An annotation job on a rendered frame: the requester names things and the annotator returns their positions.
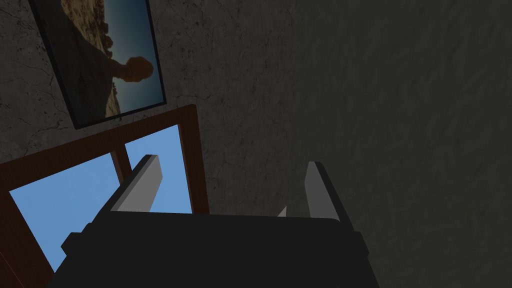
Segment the framed landscape picture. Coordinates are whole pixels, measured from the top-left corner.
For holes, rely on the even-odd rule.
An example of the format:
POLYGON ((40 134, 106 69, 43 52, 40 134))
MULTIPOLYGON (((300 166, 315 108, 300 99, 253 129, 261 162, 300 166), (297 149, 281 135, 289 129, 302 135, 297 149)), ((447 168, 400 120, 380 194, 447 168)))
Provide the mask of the framed landscape picture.
POLYGON ((167 103, 149 0, 28 0, 76 129, 167 103))

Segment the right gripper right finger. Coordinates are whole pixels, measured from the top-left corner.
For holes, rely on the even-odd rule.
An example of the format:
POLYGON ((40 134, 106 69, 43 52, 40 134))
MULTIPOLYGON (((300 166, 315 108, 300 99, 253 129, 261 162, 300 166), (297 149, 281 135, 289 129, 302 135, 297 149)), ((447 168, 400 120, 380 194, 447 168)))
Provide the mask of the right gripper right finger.
POLYGON ((341 223, 348 221, 348 215, 339 195, 325 166, 320 161, 308 163, 304 188, 312 218, 335 219, 341 223))

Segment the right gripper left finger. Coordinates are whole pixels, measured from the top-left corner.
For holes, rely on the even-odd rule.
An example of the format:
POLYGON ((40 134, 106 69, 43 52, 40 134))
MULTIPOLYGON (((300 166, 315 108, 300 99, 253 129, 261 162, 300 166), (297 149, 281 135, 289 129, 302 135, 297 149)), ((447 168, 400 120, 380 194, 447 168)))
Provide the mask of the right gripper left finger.
POLYGON ((99 213, 149 212, 163 180, 157 155, 145 155, 130 176, 115 190, 99 213))

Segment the brown framed window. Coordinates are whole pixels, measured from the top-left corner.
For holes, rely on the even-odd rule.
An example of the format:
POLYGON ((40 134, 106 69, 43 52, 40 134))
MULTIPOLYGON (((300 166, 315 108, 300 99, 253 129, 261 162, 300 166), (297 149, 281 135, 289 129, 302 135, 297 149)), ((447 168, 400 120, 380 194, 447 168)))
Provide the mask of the brown framed window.
POLYGON ((165 176, 156 211, 210 212, 195 105, 150 116, 0 164, 0 288, 45 288, 80 231, 132 172, 143 152, 159 153, 165 176))

